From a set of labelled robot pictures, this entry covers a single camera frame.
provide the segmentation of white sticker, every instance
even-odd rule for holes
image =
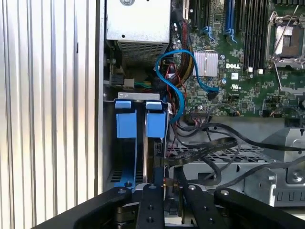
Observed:
[[[238,80],[238,73],[232,73],[231,80]]]

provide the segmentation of pcie slot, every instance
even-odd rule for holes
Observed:
[[[190,0],[183,0],[182,15],[183,18],[186,20],[189,19],[189,6],[190,6]]]
[[[235,0],[226,0],[226,14],[225,14],[225,28],[224,34],[230,37],[230,39],[237,43],[235,40],[234,32],[234,11],[235,11]]]
[[[238,15],[236,21],[236,30],[237,31],[244,31],[245,28],[245,11],[246,11],[246,2],[247,0],[239,0],[238,1]]]
[[[191,0],[190,10],[193,10],[192,14],[192,27],[194,29],[201,28],[202,26],[202,1],[203,0]]]
[[[208,37],[214,41],[215,39],[212,37],[212,27],[210,25],[210,13],[211,13],[211,0],[205,1],[205,18],[204,25],[205,27],[202,29],[202,32],[207,34]]]

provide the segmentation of blue plastic tab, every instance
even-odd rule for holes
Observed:
[[[117,100],[114,105],[115,109],[131,109],[132,102],[128,100]]]
[[[165,112],[146,114],[146,137],[165,137]]]
[[[146,102],[147,110],[162,110],[161,102]]]
[[[116,115],[116,136],[117,138],[137,137],[137,111]]]

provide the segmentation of ram slot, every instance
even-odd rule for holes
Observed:
[[[236,31],[244,31],[245,28],[245,12],[247,0],[238,1],[238,14],[236,16]]]
[[[226,14],[225,14],[225,28],[224,34],[234,42],[235,40],[234,34],[234,11],[235,11],[235,0],[226,0]]]
[[[244,68],[252,68],[250,66],[251,43],[252,43],[252,26],[253,26],[253,0],[248,1],[247,7],[246,32],[244,41]]]
[[[212,27],[210,25],[210,14],[211,14],[211,0],[205,0],[205,17],[204,17],[205,27],[202,29],[202,32],[207,34],[210,40],[215,41],[215,39],[212,36]]]
[[[262,16],[262,29],[261,29],[261,52],[259,57],[259,68],[264,69],[265,65],[265,52],[266,52],[266,41],[267,41],[267,26],[268,26],[268,0],[264,0],[264,7],[262,8],[263,16]]]
[[[268,0],[249,0],[246,5],[244,69],[264,68]]]
[[[251,33],[251,36],[252,36],[252,41],[251,41],[251,46],[250,46],[250,51],[251,51],[251,55],[250,55],[250,58],[249,58],[249,65],[251,67],[254,67],[255,68],[255,59],[256,59],[256,48],[257,48],[257,30],[258,30],[258,17],[257,17],[257,12],[258,12],[258,4],[259,2],[261,1],[264,1],[264,0],[260,0],[260,1],[255,1],[255,0],[252,0],[253,1],[253,12],[252,12],[252,15],[253,15],[253,18],[252,18],[252,29],[250,31]]]

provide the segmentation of connector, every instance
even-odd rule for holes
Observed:
[[[234,31],[234,10],[235,10],[235,0],[226,0],[226,14],[225,14],[225,28],[224,34],[229,36],[230,39],[237,43],[235,40]]]

